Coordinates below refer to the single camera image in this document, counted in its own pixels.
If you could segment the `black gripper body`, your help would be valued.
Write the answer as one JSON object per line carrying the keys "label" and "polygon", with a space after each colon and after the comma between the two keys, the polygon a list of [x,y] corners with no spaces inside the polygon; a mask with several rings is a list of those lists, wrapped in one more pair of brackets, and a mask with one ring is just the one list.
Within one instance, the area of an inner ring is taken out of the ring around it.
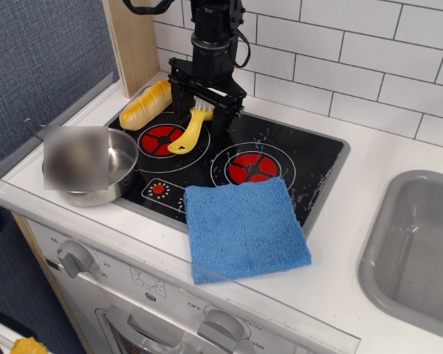
{"label": "black gripper body", "polygon": [[235,103],[235,115],[239,116],[244,108],[243,99],[247,93],[233,79],[237,66],[236,51],[238,41],[231,40],[222,46],[211,46],[207,42],[194,42],[193,60],[171,58],[169,81],[180,80],[195,82],[194,96],[200,97],[215,106],[222,100]]}

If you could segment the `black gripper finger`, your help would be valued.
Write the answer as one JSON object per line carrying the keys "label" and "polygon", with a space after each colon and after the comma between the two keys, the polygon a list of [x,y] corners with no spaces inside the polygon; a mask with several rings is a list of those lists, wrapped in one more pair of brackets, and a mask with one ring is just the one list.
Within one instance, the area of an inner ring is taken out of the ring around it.
{"label": "black gripper finger", "polygon": [[179,119],[184,119],[189,115],[190,109],[193,107],[194,84],[195,82],[193,80],[171,81],[171,96],[174,113]]}
{"label": "black gripper finger", "polygon": [[210,133],[219,137],[229,127],[235,115],[235,103],[232,100],[222,100],[215,103]]}

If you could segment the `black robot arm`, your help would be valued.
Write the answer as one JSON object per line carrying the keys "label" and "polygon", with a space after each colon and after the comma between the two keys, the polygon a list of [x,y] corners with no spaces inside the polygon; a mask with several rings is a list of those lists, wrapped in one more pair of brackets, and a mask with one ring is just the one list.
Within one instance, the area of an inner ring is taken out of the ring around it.
{"label": "black robot arm", "polygon": [[193,60],[171,58],[172,103],[184,119],[198,97],[214,106],[211,135],[220,136],[234,117],[241,116],[246,91],[233,79],[238,40],[246,40],[238,27],[244,23],[240,1],[192,1],[195,24],[191,43]]}

